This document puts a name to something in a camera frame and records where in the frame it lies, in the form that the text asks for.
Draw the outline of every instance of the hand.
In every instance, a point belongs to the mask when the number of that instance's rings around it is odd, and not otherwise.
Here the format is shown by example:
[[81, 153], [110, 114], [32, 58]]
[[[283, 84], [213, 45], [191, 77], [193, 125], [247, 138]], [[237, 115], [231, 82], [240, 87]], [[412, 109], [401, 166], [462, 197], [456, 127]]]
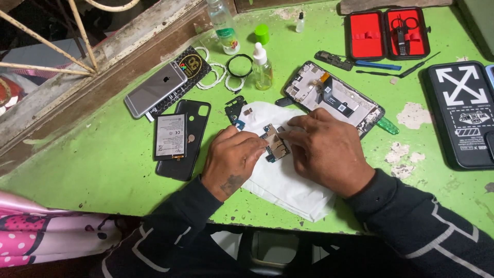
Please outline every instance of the hand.
[[302, 177], [343, 198], [358, 193], [373, 178], [375, 170], [367, 164], [352, 125], [336, 120], [323, 108], [293, 117], [288, 125], [306, 131], [279, 134], [290, 143], [295, 171]]
[[234, 126], [220, 130], [209, 146], [201, 182], [224, 202], [250, 178], [267, 145], [257, 134]]

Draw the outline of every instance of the silver iphone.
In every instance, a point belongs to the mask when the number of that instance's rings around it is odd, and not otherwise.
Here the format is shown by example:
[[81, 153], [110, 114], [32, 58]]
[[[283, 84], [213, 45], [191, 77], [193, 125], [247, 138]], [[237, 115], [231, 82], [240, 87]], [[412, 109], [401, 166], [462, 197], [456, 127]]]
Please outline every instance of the silver iphone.
[[170, 62], [132, 90], [125, 97], [125, 104], [132, 117], [139, 119], [187, 80], [177, 63]]

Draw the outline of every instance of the plastic bottle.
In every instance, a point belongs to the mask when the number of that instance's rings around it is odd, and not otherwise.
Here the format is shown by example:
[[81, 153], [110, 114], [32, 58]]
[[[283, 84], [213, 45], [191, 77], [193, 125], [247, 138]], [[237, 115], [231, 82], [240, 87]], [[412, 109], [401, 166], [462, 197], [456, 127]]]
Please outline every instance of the plastic bottle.
[[302, 33], [304, 31], [304, 25], [305, 25], [304, 13], [301, 12], [298, 16], [297, 28], [295, 29], [295, 31], [297, 31], [297, 33]]
[[207, 13], [213, 23], [213, 27], [218, 35], [218, 39], [223, 46], [223, 50], [228, 55], [237, 54], [240, 50], [235, 24], [232, 14], [228, 10], [223, 0], [206, 0]]
[[252, 73], [254, 74], [255, 86], [259, 90], [267, 90], [273, 85], [273, 68], [261, 43], [255, 44], [253, 56]]

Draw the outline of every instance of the red foam lining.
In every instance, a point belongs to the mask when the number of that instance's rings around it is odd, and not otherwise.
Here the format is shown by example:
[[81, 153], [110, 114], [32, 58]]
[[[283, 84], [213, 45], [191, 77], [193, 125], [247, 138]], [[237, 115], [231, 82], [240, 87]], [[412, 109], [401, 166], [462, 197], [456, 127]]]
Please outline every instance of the red foam lining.
[[[392, 46], [393, 46], [393, 54], [398, 55], [398, 50], [396, 48], [397, 41], [396, 41], [396, 34], [393, 31], [393, 27], [391, 26], [391, 22], [393, 19], [398, 18], [401, 16], [402, 20], [405, 20], [406, 18], [413, 17], [418, 21], [418, 28], [415, 29], [409, 29], [408, 30], [408, 37], [410, 37], [410, 55], [421, 55], [425, 54], [424, 50], [424, 42], [422, 40], [422, 35], [420, 33], [420, 26], [423, 24], [420, 22], [418, 13], [416, 9], [410, 9], [410, 10], [401, 10], [401, 11], [391, 11], [388, 13], [388, 23], [389, 23], [389, 30], [391, 31], [391, 41], [392, 41]], [[415, 26], [415, 22], [413, 20], [408, 20], [410, 22], [411, 26]]]
[[383, 56], [383, 38], [379, 13], [354, 14], [350, 16], [352, 28], [352, 54], [354, 57]]

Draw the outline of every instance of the man's left hand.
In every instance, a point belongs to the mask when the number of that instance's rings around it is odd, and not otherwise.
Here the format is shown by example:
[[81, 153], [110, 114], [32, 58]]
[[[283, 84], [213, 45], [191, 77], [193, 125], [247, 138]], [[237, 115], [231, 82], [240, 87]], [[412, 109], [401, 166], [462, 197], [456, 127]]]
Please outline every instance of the man's left hand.
[[224, 202], [250, 178], [267, 146], [255, 133], [234, 126], [221, 130], [209, 146], [201, 182]]

